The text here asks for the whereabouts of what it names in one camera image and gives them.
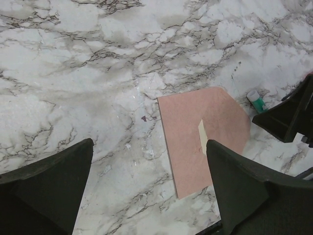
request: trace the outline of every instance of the marble countertop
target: marble countertop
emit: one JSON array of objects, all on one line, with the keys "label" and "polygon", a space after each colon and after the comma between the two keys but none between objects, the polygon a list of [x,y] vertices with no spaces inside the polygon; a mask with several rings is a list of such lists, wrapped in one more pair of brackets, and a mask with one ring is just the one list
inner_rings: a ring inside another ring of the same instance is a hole
[{"label": "marble countertop", "polygon": [[[270,107],[313,69],[310,0],[0,0],[0,173],[85,138],[74,235],[193,235],[212,187],[178,200],[157,97],[221,86]],[[286,174],[313,151],[252,126],[244,155]]]}]

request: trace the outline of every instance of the black plastic piece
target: black plastic piece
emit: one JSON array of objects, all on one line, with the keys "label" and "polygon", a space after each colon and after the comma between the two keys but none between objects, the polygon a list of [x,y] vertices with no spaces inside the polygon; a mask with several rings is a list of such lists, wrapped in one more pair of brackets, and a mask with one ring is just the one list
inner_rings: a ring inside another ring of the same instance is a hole
[{"label": "black plastic piece", "polygon": [[0,175],[0,234],[70,235],[93,155],[86,139]]},{"label": "black plastic piece", "polygon": [[209,140],[207,158],[222,235],[307,235],[313,230],[313,182],[249,160]]},{"label": "black plastic piece", "polygon": [[223,235],[222,221],[219,220],[215,224],[212,224],[211,226],[207,227],[196,235]]},{"label": "black plastic piece", "polygon": [[252,122],[278,140],[292,142],[297,133],[313,148],[313,74],[309,74],[287,99],[268,111],[256,115]]}]

